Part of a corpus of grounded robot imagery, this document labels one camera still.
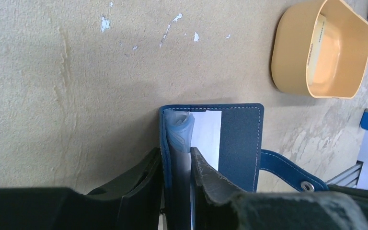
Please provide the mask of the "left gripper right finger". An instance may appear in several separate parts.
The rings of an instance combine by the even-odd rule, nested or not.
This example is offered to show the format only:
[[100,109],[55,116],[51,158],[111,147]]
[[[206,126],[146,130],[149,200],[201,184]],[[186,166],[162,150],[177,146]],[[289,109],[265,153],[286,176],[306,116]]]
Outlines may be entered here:
[[197,148],[190,154],[196,230],[368,230],[360,207],[345,194],[246,192],[212,168]]

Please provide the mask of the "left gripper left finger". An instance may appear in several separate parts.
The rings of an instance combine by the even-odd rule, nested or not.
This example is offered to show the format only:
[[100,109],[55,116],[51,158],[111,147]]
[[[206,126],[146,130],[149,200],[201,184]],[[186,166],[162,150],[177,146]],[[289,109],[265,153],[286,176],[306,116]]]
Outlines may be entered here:
[[162,184],[154,148],[85,195],[67,187],[0,188],[0,230],[155,230]]

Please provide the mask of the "blue leather card holder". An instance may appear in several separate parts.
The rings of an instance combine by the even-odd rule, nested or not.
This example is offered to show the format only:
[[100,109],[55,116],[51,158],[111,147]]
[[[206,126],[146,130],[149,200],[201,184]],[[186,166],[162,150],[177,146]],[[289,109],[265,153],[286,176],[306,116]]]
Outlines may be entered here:
[[246,207],[262,170],[299,192],[328,190],[286,157],[262,149],[264,107],[259,103],[173,104],[162,106],[159,114],[171,230],[249,228]]

